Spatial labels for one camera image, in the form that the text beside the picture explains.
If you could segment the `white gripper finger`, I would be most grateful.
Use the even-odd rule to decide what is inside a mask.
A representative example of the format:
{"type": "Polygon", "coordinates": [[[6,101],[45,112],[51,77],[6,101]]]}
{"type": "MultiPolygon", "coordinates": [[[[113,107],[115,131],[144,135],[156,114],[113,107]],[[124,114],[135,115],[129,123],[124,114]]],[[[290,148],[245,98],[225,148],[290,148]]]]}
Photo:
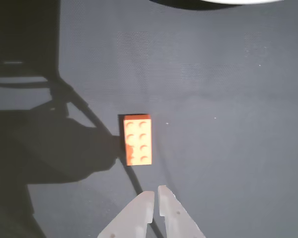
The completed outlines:
{"type": "Polygon", "coordinates": [[[205,238],[195,221],[166,186],[158,187],[159,214],[164,217],[168,238],[205,238]]]}
{"type": "Polygon", "coordinates": [[[153,221],[154,192],[137,195],[102,230],[98,238],[145,238],[147,225],[153,221]]]}

